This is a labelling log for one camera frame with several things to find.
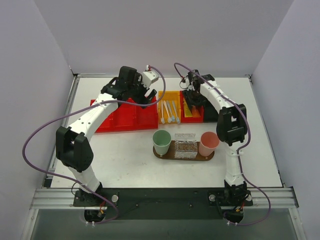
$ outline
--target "pink cup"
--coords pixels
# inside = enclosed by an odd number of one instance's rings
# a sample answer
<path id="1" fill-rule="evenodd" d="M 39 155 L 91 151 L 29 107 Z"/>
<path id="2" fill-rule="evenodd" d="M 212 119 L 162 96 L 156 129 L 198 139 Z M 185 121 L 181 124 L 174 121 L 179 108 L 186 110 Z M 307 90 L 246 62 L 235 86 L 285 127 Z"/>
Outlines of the pink cup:
<path id="1" fill-rule="evenodd" d="M 212 131 L 205 132 L 200 139 L 199 154 L 208 157 L 218 147 L 219 142 L 217 134 Z"/>

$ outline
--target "white cable clip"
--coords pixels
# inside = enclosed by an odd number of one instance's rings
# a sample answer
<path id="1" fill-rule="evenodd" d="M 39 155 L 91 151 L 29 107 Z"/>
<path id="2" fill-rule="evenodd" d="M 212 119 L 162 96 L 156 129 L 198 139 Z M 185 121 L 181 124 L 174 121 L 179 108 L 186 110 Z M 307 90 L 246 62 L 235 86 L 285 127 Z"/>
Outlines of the white cable clip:
<path id="1" fill-rule="evenodd" d="M 218 96 L 216 96 L 216 98 L 215 99 L 218 99 L 218 98 L 221 98 L 221 96 L 223 96 L 224 94 L 223 93 L 221 93 L 221 94 L 219 94 Z"/>
<path id="2" fill-rule="evenodd" d="M 211 86 L 211 87 L 208 87 L 208 90 L 211 91 L 211 90 L 215 90 L 215 89 L 219 89 L 219 88 L 220 88 L 220 85 Z"/>
<path id="3" fill-rule="evenodd" d="M 215 86 L 206 85 L 206 88 L 210 92 L 210 91 L 214 90 L 216 87 Z"/>
<path id="4" fill-rule="evenodd" d="M 95 100 L 92 104 L 96 105 L 96 104 L 99 104 L 100 107 L 103 107 L 102 106 L 102 102 L 98 102 L 97 100 Z"/>

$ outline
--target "green cup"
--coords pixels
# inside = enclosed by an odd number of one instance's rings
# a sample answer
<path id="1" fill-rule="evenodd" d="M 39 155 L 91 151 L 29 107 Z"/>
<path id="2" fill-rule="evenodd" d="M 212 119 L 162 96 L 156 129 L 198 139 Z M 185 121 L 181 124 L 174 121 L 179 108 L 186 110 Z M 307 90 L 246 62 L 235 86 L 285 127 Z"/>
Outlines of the green cup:
<path id="1" fill-rule="evenodd" d="M 155 152 L 160 156 L 165 155 L 171 143 L 171 135 L 165 130 L 158 130 L 152 137 Z"/>

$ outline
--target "plastic cup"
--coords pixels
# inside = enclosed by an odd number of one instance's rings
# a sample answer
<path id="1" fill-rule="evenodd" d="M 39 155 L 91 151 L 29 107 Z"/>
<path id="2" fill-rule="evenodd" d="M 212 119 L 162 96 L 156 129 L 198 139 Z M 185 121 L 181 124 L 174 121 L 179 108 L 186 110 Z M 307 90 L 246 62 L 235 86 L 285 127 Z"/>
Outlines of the plastic cup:
<path id="1" fill-rule="evenodd" d="M 155 152 L 162 157 L 169 150 L 171 135 L 165 130 L 158 130 L 153 134 L 152 141 Z"/>
<path id="2" fill-rule="evenodd" d="M 200 139 L 199 154 L 208 157 L 218 147 L 219 142 L 217 134 L 212 131 L 205 132 Z"/>

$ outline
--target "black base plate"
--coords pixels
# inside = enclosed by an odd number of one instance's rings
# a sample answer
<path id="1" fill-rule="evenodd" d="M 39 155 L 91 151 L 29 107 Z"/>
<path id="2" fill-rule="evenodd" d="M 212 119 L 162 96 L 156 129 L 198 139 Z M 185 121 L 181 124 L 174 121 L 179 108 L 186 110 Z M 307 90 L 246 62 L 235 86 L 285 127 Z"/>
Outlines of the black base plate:
<path id="1" fill-rule="evenodd" d="M 203 220 L 221 219 L 217 203 L 209 200 L 210 195 L 219 199 L 219 206 L 230 206 L 223 201 L 225 188 L 102 188 L 100 194 L 111 200 L 118 196 L 115 203 L 121 220 Z M 98 207 L 100 204 L 87 202 L 76 191 L 74 207 Z M 245 206 L 253 202 L 245 201 Z M 108 207 L 106 219 L 116 211 Z"/>

